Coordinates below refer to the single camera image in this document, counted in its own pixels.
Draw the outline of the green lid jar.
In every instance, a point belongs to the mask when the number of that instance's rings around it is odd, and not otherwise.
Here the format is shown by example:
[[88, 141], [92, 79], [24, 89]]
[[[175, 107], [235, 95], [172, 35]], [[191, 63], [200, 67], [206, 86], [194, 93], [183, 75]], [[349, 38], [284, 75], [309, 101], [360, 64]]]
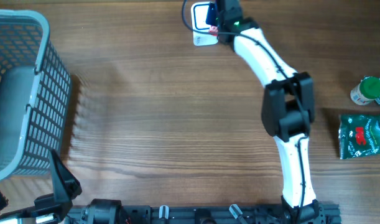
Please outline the green lid jar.
[[376, 77], [365, 77], [350, 92], [351, 100], [360, 106], [370, 104], [380, 97], [380, 79]]

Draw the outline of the green 3M glove package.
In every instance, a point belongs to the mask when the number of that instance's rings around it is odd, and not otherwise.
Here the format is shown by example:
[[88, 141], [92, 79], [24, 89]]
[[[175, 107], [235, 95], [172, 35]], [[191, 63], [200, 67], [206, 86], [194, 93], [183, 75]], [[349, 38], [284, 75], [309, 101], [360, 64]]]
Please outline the green 3M glove package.
[[380, 154], [380, 114], [343, 114], [338, 130], [340, 159]]

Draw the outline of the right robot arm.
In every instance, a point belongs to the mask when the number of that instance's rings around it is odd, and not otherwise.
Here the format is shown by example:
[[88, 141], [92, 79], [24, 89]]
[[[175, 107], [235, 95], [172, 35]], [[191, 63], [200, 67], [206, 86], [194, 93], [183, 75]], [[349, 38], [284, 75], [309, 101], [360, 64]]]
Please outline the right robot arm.
[[211, 35], [229, 44], [255, 73], [264, 88], [261, 119], [279, 151], [283, 175], [281, 202], [259, 205], [253, 223], [327, 223], [324, 206], [314, 192], [308, 158], [315, 118], [313, 80], [299, 73], [268, 43], [262, 29], [245, 17], [239, 1], [212, 1], [206, 24]]

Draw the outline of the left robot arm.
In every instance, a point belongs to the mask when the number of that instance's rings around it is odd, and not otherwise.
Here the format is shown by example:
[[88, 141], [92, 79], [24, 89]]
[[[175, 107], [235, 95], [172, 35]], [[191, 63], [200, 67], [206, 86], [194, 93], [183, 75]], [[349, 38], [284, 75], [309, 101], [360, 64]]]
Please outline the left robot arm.
[[56, 151], [49, 152], [53, 192], [34, 200], [34, 206], [2, 214], [8, 199], [0, 190], [0, 223], [127, 223], [119, 200], [96, 199], [84, 208], [73, 208], [82, 193], [78, 179], [65, 167]]

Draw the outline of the red coffee stick sachet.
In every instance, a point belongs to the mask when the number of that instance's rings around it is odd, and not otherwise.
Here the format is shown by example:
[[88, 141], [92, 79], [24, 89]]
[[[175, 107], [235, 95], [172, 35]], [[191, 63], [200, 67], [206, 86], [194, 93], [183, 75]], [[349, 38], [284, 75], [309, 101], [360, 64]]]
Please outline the red coffee stick sachet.
[[218, 36], [218, 28], [216, 26], [210, 26], [208, 33], [213, 36]]

